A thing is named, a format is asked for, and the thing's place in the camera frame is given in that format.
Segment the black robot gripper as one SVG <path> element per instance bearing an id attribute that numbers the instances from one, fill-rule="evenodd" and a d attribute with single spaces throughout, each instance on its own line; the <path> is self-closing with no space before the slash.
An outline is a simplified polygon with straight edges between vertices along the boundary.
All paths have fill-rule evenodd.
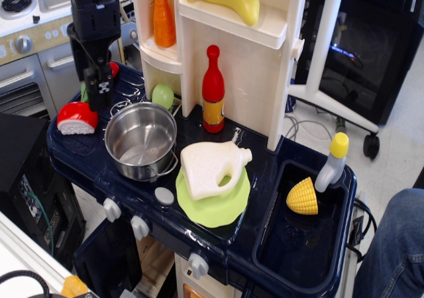
<path id="1" fill-rule="evenodd" d="M 67 33 L 76 71 L 85 81 L 85 102 L 91 111 L 98 111 L 111 102 L 113 74 L 107 63 L 110 45 L 121 36 L 119 0 L 71 0 L 71 6 Z"/>

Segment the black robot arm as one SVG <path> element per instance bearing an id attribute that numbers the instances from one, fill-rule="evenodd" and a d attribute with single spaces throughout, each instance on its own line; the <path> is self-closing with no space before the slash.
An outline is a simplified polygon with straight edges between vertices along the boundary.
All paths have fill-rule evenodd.
<path id="1" fill-rule="evenodd" d="M 119 0 L 70 0 L 72 22 L 67 27 L 79 80 L 85 83 L 89 107 L 100 111 L 111 104 L 113 73 L 110 46 L 121 37 Z"/>

